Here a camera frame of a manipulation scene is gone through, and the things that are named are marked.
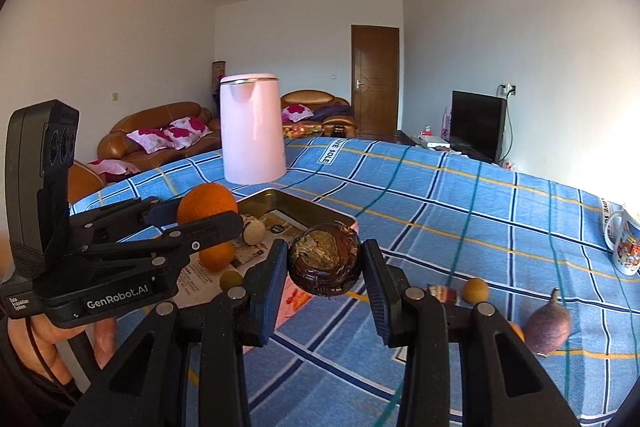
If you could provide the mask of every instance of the yellow stripe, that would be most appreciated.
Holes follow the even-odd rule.
[[[567,354],[566,351],[554,351],[549,353],[550,357],[564,357]],[[598,360],[633,360],[635,359],[635,355],[633,353],[593,353],[591,351],[587,351],[586,349],[571,349],[569,350],[569,355],[581,355],[587,357],[588,359],[598,359]]]
[[[166,186],[169,187],[169,190],[172,191],[172,193],[174,194],[174,196],[178,195],[178,191],[175,190],[174,184],[172,184],[171,180],[169,179],[169,177],[164,173],[164,171],[162,171],[162,169],[160,168],[156,168],[154,169],[154,171],[158,171],[160,172],[160,175],[162,176],[162,179],[164,180],[164,183],[166,183]]]
[[[285,185],[277,183],[277,182],[274,182],[274,185],[285,186]],[[305,190],[304,188],[298,188],[298,187],[289,187],[289,188],[290,188],[290,190],[296,190],[298,192],[302,192],[303,194],[308,194],[309,196],[313,196],[315,198],[318,197],[318,196],[321,196],[320,194],[318,194],[316,192],[311,192],[310,190]],[[331,197],[331,196],[325,196],[323,199],[327,200],[327,201],[333,201],[334,203],[343,204],[345,206],[348,206],[349,208],[353,208],[354,210],[362,210],[363,209],[362,206],[358,206],[357,204],[347,203],[346,201],[341,201],[341,200],[338,200],[337,198],[334,198],[334,197]],[[367,208],[364,212],[366,214],[371,214],[372,216],[382,217],[383,219],[389,219],[391,221],[395,221],[396,223],[401,223],[402,225],[409,225],[410,227],[415,227],[416,229],[426,230],[427,232],[435,233],[437,235],[443,235],[444,237],[450,237],[452,239],[460,239],[460,236],[455,234],[455,233],[444,232],[444,230],[432,229],[431,227],[427,227],[426,225],[420,225],[418,223],[411,223],[410,221],[407,221],[405,219],[400,219],[399,217],[389,216],[387,214],[383,214],[382,212],[377,212],[375,210],[371,210],[370,208]],[[545,261],[547,263],[552,263],[554,261],[551,258],[542,257],[541,255],[536,255],[534,253],[527,253],[527,252],[523,252],[523,251],[519,251],[519,250],[510,250],[510,248],[499,247],[497,245],[492,245],[491,243],[487,243],[486,241],[481,241],[480,239],[473,239],[471,237],[465,237],[465,241],[468,241],[469,243],[472,243],[473,245],[479,245],[480,247],[487,247],[487,248],[492,248],[494,250],[499,250],[499,251],[506,252],[506,253],[513,253],[514,255],[519,255],[521,257],[527,257],[528,259],[538,259],[539,261]],[[564,264],[566,266],[570,266],[571,268],[574,268],[576,270],[580,270],[580,271],[583,271],[583,272],[593,273],[594,275],[598,275],[600,277],[605,277],[606,279],[613,279],[613,280],[618,279],[615,275],[610,275],[608,273],[604,273],[604,272],[601,272],[601,271],[598,271],[598,270],[590,270],[588,268],[585,268],[584,266],[579,266],[577,264],[571,263],[570,261],[559,260],[558,264]],[[627,278],[622,278],[621,277],[620,280],[622,282],[627,282],[627,283],[640,282],[640,278],[639,277],[634,277],[633,279],[627,279]]]
[[[297,147],[297,148],[324,148],[326,147],[326,145],[289,145],[288,147]],[[347,151],[347,152],[353,152],[356,154],[360,154],[360,155],[364,155],[364,156],[370,156],[372,158],[380,158],[383,160],[391,160],[394,162],[397,162],[399,160],[399,158],[395,158],[394,156],[386,156],[384,154],[377,154],[377,153],[373,153],[373,152],[364,152],[364,151],[358,151],[357,149],[350,149],[348,147],[343,147],[342,148],[343,151]],[[463,172],[463,171],[456,171],[455,169],[449,169],[448,167],[436,167],[433,165],[425,165],[424,163],[420,163],[420,162],[415,162],[412,160],[404,160],[402,163],[407,164],[407,165],[414,165],[416,167],[421,167],[423,169],[429,169],[431,171],[442,171],[442,172],[448,172],[449,174],[455,174],[457,176],[463,176],[465,178],[471,178],[471,179],[476,179],[476,175],[475,174],[469,174],[469,172]],[[526,190],[527,192],[532,192],[534,194],[539,194],[540,196],[544,196],[544,197],[548,197],[548,192],[545,192],[544,190],[538,190],[537,188],[532,188],[532,187],[523,187],[522,185],[514,185],[513,183],[507,183],[507,182],[501,182],[498,180],[492,180],[489,178],[482,178],[480,177],[479,180],[481,182],[484,183],[490,183],[492,185],[500,185],[500,187],[507,187],[507,188],[513,188],[516,187],[518,190]],[[578,200],[572,200],[570,198],[562,198],[560,196],[556,196],[556,195],[552,195],[551,196],[553,199],[555,200],[559,200],[559,201],[564,201],[564,203],[573,203],[573,204],[579,204],[580,206],[583,206],[584,208],[588,208],[589,210],[593,210],[594,212],[599,212],[600,208],[597,206],[591,206],[588,205],[586,203],[582,203],[581,201]]]
[[[198,377],[198,375],[196,375],[196,372],[191,367],[189,368],[187,376],[193,385],[195,385],[196,387],[200,385],[200,378]]]
[[[369,302],[369,298],[366,295],[360,295],[359,293],[356,293],[356,292],[347,292],[345,293],[345,295],[347,295],[348,297],[353,297],[358,301]]]

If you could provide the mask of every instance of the human hand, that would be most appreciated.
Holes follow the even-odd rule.
[[[56,342],[68,340],[82,333],[87,326],[62,329],[57,328],[46,315],[31,317],[33,338],[42,354],[42,358],[49,365],[51,372],[63,385],[71,381],[71,374],[56,349]],[[7,322],[9,341],[22,364],[27,368],[50,380],[49,375],[38,360],[27,334],[25,319],[9,319]],[[100,367],[104,367],[113,356],[116,348],[116,319],[104,319],[94,324],[94,355]]]

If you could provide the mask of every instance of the door frame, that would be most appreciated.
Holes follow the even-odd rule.
[[[353,29],[354,28],[393,28],[398,30],[398,60],[396,62],[396,112],[395,112],[395,129],[394,133],[400,129],[400,114],[401,114],[401,95],[402,95],[402,26],[383,26],[377,24],[352,24],[351,25],[351,107],[353,107],[353,116],[356,115],[356,87],[355,87],[355,56],[353,54]]]

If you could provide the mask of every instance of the newspaper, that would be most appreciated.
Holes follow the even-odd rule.
[[[247,245],[240,238],[231,241],[236,247],[236,258],[227,268],[220,272],[210,272],[200,263],[197,252],[191,254],[190,263],[182,270],[178,277],[178,293],[174,297],[174,302],[178,308],[188,308],[209,302],[221,292],[220,276],[222,276],[225,271],[235,270],[244,276],[249,268],[260,263],[260,261],[263,261],[267,257],[275,239],[284,239],[287,243],[291,244],[295,238],[306,230],[306,227],[301,223],[298,223],[278,210],[272,210],[264,214],[260,220],[266,227],[264,239],[253,247]],[[280,307],[280,315],[282,315],[282,318],[288,318],[310,300],[311,297],[310,294],[297,288],[287,276],[285,292]]]

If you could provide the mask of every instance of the black sleeve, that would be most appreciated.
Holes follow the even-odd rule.
[[[9,341],[7,317],[0,312],[0,419],[12,427],[60,427],[73,404],[46,378],[25,368]],[[65,386],[79,397],[73,380]]]

